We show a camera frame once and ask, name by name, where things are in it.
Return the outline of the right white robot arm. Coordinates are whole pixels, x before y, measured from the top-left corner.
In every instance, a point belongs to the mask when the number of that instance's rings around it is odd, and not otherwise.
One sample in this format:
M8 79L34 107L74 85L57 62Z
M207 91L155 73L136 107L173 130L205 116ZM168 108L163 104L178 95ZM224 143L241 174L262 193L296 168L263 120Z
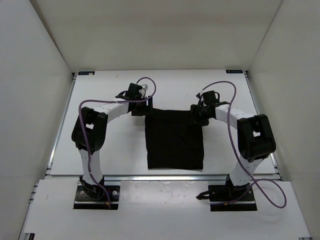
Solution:
M237 164L227 175L225 184L211 196L218 202L231 202L250 189L252 176L259 164L276 150L274 135L265 114L253 115L234 108L227 101L220 101L220 94L211 90L196 95L198 103L191 105L191 121L202 127L215 119L227 124L237 132Z

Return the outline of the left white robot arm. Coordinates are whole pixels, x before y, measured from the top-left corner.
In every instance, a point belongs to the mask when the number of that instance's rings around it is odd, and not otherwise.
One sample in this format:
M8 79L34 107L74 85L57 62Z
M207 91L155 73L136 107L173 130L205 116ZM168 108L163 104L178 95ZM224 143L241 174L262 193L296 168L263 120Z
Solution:
M83 175L79 178L86 194L94 201L105 201L110 206L110 191L105 186L101 170L100 150L105 143L108 124L128 113L145 115L148 103L155 95L147 95L148 85L141 79L130 83L127 90L120 92L113 100L83 100L78 106L78 117L71 133L82 161Z

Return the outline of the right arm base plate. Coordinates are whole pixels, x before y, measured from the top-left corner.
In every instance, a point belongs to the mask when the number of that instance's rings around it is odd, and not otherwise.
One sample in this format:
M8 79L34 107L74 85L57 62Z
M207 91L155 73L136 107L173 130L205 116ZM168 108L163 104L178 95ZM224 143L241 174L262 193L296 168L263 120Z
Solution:
M252 188L230 195L225 185L209 185L211 212L254 212L257 204Z

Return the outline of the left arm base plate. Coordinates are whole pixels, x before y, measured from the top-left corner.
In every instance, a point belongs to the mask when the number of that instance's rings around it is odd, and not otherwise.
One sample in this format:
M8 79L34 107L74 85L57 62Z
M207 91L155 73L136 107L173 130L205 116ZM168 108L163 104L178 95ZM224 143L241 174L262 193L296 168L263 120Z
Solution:
M100 196L95 196L89 193L80 184L77 186L73 208L76 210L118 210L120 199L120 185L108 185L106 186L108 191L110 203L108 202L105 193Z

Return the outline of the black skirt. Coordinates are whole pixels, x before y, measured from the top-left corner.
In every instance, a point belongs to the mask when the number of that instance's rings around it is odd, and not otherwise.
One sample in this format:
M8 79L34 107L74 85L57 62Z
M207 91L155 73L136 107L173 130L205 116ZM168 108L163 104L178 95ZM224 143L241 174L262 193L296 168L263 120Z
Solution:
M189 110L154 108L144 122L149 169L203 169L203 130Z

